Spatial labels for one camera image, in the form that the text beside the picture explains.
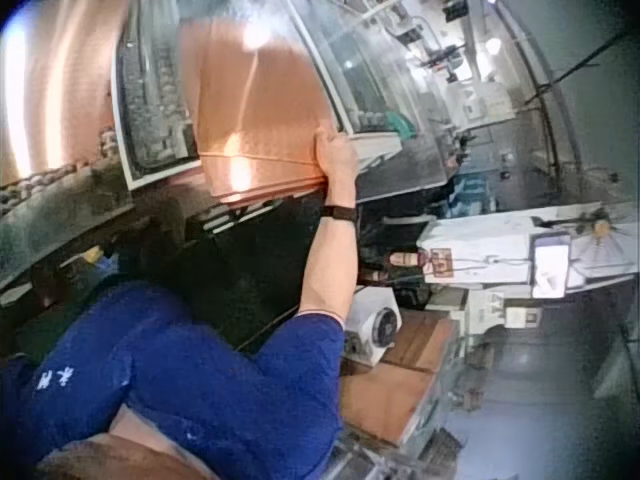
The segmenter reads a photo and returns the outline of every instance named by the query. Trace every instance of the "copper plate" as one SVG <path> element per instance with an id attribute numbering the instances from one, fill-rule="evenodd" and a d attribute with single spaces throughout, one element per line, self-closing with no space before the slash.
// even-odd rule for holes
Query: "copper plate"
<path id="1" fill-rule="evenodd" d="M 100 132 L 114 125 L 111 64 L 128 4 L 30 2 L 3 31 L 0 83 L 16 85 L 10 99 L 0 91 L 10 107 L 0 109 L 0 184 L 100 158 Z"/>
<path id="2" fill-rule="evenodd" d="M 245 34 L 251 27 L 245 24 L 214 20 L 208 37 L 202 24 L 185 28 L 194 28 L 182 34 L 190 42 L 208 38 L 203 60 L 183 66 L 200 68 L 199 85 L 187 84 L 195 89 L 187 91 L 188 103 L 198 98 L 199 153 L 314 164 L 315 131 L 331 125 L 332 116 L 306 50 L 282 38 L 250 49 Z M 195 45 L 191 49 L 199 54 Z"/>
<path id="3" fill-rule="evenodd" d="M 287 182 L 322 177 L 315 165 L 257 160 L 247 157 L 200 157 L 214 197 L 224 197 Z"/>
<path id="4" fill-rule="evenodd" d="M 270 38 L 245 44 L 230 21 L 182 26 L 182 76 L 211 194 L 228 201 L 285 183 L 315 185 L 318 126 L 332 125 L 322 82 L 302 46 Z"/>
<path id="5" fill-rule="evenodd" d="M 228 203 L 231 208 L 242 208 L 249 205 L 255 205 L 256 203 L 262 203 L 269 200 L 274 200 L 276 198 L 289 197 L 291 195 L 296 195 L 298 193 L 311 192 L 317 188 L 320 188 L 323 185 L 323 182 L 315 182 L 310 184 L 301 184 L 297 187 L 292 187 L 288 189 L 281 189 L 275 192 L 270 192 L 265 195 L 258 196 L 244 196 L 242 194 L 236 194 L 225 199 L 224 203 Z"/>

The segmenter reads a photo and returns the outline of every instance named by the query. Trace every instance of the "watch strap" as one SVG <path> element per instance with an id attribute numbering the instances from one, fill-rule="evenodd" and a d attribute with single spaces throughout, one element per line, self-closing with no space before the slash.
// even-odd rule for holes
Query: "watch strap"
<path id="1" fill-rule="evenodd" d="M 358 211 L 355 208 L 327 205 L 322 210 L 323 217 L 331 217 L 335 220 L 345 220 L 355 225 L 358 220 Z"/>

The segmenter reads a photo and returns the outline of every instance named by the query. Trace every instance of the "stack of copper sheets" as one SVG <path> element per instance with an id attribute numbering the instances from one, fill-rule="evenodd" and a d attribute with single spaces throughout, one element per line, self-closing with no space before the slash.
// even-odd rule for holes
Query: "stack of copper sheets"
<path id="1" fill-rule="evenodd" d="M 182 26 L 181 58 L 198 153 L 214 197 L 246 204 L 322 185 L 315 132 L 333 121 L 303 47 L 257 25 L 207 20 Z"/>

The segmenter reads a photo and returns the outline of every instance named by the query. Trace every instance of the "blue shirt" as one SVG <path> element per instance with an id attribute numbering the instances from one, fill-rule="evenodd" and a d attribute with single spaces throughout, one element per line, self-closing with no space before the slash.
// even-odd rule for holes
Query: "blue shirt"
<path id="1" fill-rule="evenodd" d="M 341 429 L 344 334 L 301 314 L 252 358 L 191 322 L 170 293 L 142 282 L 106 292 L 35 370 L 0 375 L 0 432 L 23 468 L 106 432 L 120 405 L 152 421 L 223 479 L 316 478 Z"/>

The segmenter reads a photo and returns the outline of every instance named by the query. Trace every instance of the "hair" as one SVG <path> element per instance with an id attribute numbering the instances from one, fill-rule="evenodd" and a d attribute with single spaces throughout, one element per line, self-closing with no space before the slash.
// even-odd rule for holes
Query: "hair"
<path id="1" fill-rule="evenodd" d="M 111 435 L 73 442 L 46 456 L 34 480 L 203 480 L 171 455 Z"/>

